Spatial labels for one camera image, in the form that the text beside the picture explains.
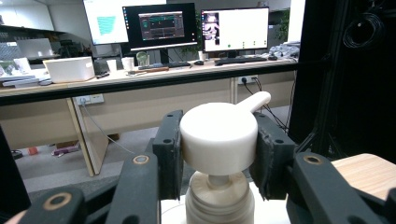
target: electrical socket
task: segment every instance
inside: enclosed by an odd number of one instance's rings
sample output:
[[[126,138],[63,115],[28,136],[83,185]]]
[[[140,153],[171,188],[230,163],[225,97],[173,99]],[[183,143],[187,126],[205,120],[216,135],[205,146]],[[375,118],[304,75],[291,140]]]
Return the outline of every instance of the electrical socket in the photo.
[[[105,99],[103,98],[103,94],[90,95],[90,98],[91,104],[99,104],[105,101]]]
[[[82,102],[85,100],[85,105],[90,105],[91,104],[91,98],[90,96],[77,96],[76,101],[78,105],[82,105]]]
[[[258,75],[253,75],[253,76],[247,76],[247,77],[238,77],[238,84],[243,85],[244,82],[242,81],[242,78],[245,78],[247,80],[247,84],[248,83],[255,83],[256,81],[254,80],[254,78],[259,78]]]
[[[105,99],[103,98],[103,94],[94,94],[94,95],[86,95],[86,96],[77,96],[76,101],[78,105],[82,105],[82,102],[85,100],[85,105],[99,104],[103,103]]]

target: computer mouse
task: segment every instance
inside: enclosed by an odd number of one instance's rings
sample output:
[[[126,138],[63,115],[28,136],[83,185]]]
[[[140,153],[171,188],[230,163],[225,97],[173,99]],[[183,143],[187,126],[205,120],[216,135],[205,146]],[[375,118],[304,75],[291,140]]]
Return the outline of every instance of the computer mouse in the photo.
[[[204,65],[204,62],[203,62],[203,61],[200,61],[200,60],[198,60],[198,61],[196,61],[194,64],[195,64],[195,65]]]
[[[270,55],[270,56],[268,56],[268,60],[269,61],[276,61],[277,57],[275,55]]]

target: monitor screen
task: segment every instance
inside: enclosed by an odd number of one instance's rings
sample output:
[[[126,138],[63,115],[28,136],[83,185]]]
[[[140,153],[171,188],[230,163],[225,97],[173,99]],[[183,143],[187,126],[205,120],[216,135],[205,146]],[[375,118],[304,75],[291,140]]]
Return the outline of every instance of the monitor screen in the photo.
[[[165,4],[166,0],[83,0],[94,45],[127,43],[122,7]]]
[[[124,7],[131,51],[197,44],[195,4]]]
[[[201,11],[203,52],[267,49],[268,7]]]

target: white box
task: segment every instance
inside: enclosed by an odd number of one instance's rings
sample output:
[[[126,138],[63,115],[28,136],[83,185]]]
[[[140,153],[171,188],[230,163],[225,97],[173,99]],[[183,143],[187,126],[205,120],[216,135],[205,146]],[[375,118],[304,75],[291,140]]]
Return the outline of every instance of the white box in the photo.
[[[95,76],[91,57],[45,60],[53,83],[85,81]]]

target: laptop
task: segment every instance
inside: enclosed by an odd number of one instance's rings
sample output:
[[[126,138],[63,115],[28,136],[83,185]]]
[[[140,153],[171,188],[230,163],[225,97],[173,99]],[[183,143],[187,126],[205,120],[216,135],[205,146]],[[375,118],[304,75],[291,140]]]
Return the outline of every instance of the laptop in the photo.
[[[54,58],[50,41],[47,38],[17,40],[21,56],[29,60]]]

